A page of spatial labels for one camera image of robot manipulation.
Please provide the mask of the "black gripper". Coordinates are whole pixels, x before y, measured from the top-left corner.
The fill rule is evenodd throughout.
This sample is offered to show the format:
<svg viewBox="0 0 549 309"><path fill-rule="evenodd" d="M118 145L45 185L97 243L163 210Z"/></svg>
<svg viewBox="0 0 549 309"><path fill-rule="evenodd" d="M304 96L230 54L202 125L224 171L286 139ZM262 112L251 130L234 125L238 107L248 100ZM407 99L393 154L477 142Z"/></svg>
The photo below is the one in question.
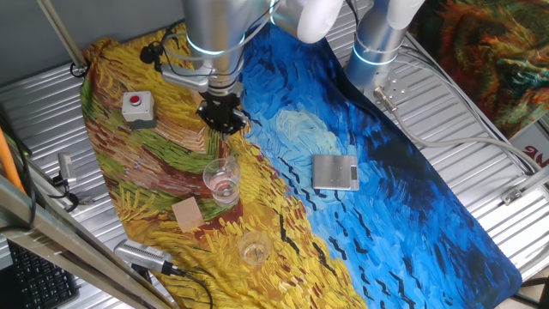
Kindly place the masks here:
<svg viewBox="0 0 549 309"><path fill-rule="evenodd" d="M196 114L213 130L233 135L249 122L244 112L238 112L240 98L233 93L227 95L201 93L203 101Z"/></svg>

